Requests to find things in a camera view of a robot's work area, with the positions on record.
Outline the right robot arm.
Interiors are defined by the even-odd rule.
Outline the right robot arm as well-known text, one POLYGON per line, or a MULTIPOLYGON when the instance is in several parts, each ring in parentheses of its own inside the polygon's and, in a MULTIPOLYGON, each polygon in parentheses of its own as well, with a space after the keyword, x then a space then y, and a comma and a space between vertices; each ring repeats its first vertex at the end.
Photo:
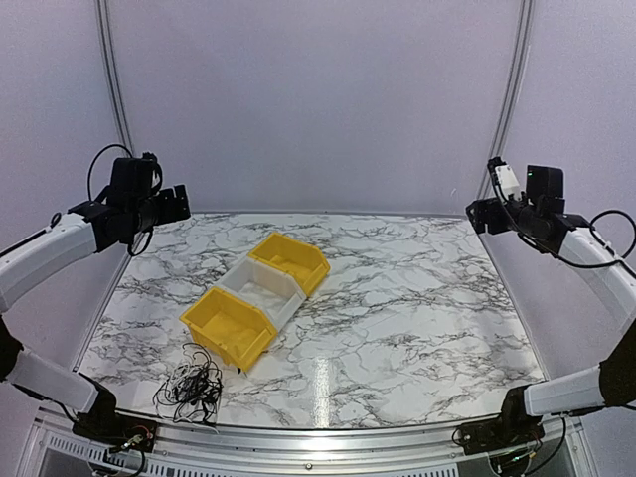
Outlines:
POLYGON ((489 160, 487 170, 493 197, 466 208, 475 233, 515 234, 533 250, 575 271, 610 315, 623 322, 620 341, 599 364, 507 392, 492 435, 512 445, 547 414, 586 415, 634 402, 635 270, 592 221, 565 211, 561 169, 531 165, 524 185, 499 157, 489 160))

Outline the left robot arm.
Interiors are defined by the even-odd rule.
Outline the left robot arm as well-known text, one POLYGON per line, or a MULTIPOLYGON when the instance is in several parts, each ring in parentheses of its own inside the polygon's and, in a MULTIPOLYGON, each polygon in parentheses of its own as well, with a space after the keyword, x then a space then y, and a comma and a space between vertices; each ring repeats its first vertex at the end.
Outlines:
MULTIPOLYGON (((114 160, 109 183, 86 201, 56 213, 48 226, 2 250, 1 310, 68 266, 123 244, 134 256, 137 236, 191 216, 185 186, 166 188, 157 157, 127 151, 114 160)), ((1 328, 1 379, 26 395, 74 410, 74 429, 105 442, 124 435, 125 420, 107 388, 37 355, 1 328)))

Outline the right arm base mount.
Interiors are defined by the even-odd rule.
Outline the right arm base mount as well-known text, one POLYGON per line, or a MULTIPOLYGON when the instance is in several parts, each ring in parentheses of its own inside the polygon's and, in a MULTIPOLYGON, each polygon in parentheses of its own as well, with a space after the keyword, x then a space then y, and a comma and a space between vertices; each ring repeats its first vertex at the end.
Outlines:
POLYGON ((509 428, 501 417, 492 417, 460 424, 453 431, 451 441, 461 447, 465 455, 474 455, 538 443, 544 436, 544 428, 536 419, 521 427, 509 428))

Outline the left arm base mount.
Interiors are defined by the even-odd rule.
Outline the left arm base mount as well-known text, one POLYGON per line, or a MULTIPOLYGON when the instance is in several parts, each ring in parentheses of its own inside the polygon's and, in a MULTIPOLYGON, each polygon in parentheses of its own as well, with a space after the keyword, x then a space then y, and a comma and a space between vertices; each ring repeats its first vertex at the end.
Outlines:
POLYGON ((149 453, 154 448, 157 428, 154 420, 117 414, 111 427, 80 420, 73 425, 73 434, 108 444, 111 453, 124 450, 149 453))

